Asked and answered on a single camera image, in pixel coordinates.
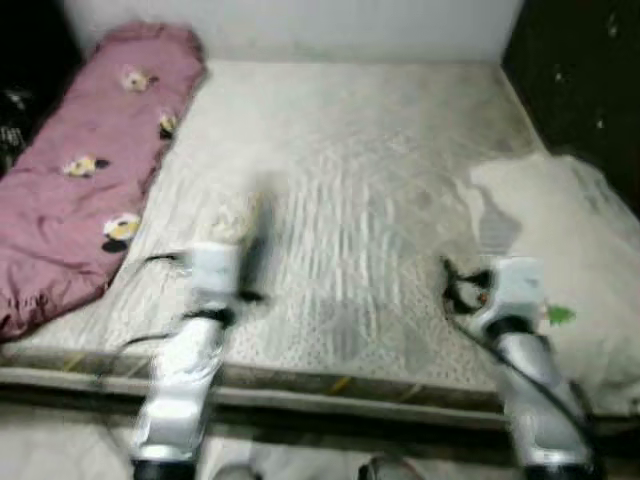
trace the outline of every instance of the white mattress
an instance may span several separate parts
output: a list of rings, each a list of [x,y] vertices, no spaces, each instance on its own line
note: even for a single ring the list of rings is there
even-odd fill
[[[276,385],[271,382],[280,372],[274,389],[302,385],[305,394],[328,388],[313,387],[317,378],[309,374],[382,380],[367,386],[366,395],[373,396],[405,382],[400,387],[406,392],[398,387],[375,397],[384,401],[408,401],[424,386],[433,387],[428,399],[442,394],[438,388],[470,397],[491,392],[477,352],[443,322],[440,253],[463,268],[482,263],[482,252],[551,258],[545,268],[553,275],[550,300],[587,318],[587,304],[576,299],[597,299],[597,283],[566,280],[561,258],[549,252],[556,244],[573,244],[539,234],[545,225],[579,220],[581,228],[601,232],[593,238],[611,242],[606,250],[615,260],[585,262],[581,275],[604,275],[610,283],[633,278],[636,246],[628,240],[637,222],[620,213],[624,209],[616,213],[615,195],[586,167],[547,157],[527,160],[535,142],[493,67],[212,61],[209,68],[111,289],[12,345],[13,351],[104,351],[168,328],[185,309],[186,277],[159,263],[131,278],[136,260],[206,238],[221,207],[264,172],[277,179],[262,277],[272,301],[240,312],[227,353],[229,364],[261,369],[260,388]],[[531,162],[533,170],[521,166]],[[594,200],[593,192],[605,190],[601,201]],[[544,197],[544,208],[533,209],[536,195]],[[597,214],[594,201],[601,203]],[[590,245],[590,253],[576,258],[595,258],[597,245]],[[572,297],[557,278],[591,293]],[[615,313],[624,319],[607,323],[618,327],[604,343],[585,340],[580,325],[591,320],[543,326],[558,345],[561,365],[588,387],[600,413],[629,413],[639,391],[640,370],[629,367],[639,358],[632,354],[637,330],[630,316],[639,310],[627,287],[620,290],[626,307]],[[613,285],[605,290],[611,310],[621,302]],[[606,331],[602,321],[610,319],[600,317],[600,330],[588,331]],[[235,374],[235,387],[256,384],[255,372]],[[297,391],[294,386],[286,388]],[[351,387],[344,395],[362,398],[363,384]],[[598,397],[601,388],[606,395]],[[431,401],[424,398],[417,404]]]

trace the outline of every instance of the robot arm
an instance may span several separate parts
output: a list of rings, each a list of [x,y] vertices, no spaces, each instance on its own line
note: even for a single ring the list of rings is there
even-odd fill
[[[465,279],[451,278],[451,271],[449,277],[448,293],[462,304],[455,282]],[[545,299],[540,265],[506,258],[482,278],[481,302],[469,330],[500,360],[494,376],[526,478],[602,478],[584,413],[547,340],[535,333]]]
[[[196,310],[160,347],[134,431],[135,480],[193,480],[238,293],[241,245],[206,243],[190,254]]]

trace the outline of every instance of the pink sleeping bag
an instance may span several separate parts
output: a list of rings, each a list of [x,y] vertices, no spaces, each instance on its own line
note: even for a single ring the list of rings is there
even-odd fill
[[[189,30],[108,34],[0,181],[0,341],[100,297],[205,72]]]

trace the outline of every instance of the white pillow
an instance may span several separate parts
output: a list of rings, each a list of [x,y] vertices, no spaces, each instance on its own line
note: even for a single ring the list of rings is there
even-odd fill
[[[478,166],[459,191],[480,246],[541,259],[549,303],[575,312],[540,330],[594,411],[636,413],[640,223],[602,174],[570,157],[535,154]]]

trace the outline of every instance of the mattress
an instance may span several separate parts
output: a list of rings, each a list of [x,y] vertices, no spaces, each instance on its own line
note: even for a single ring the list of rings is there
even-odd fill
[[[170,328],[186,308],[187,277],[163,263],[134,275],[137,262],[206,238],[247,179],[265,174],[277,184],[260,278],[270,302],[239,312],[222,398],[388,418],[497,414],[486,365],[443,320],[437,257],[484,264],[460,181],[538,148],[501,72],[208,67],[111,288],[3,347],[0,379],[88,388],[110,350]],[[126,354],[123,383],[111,387],[143,390],[152,351]]]

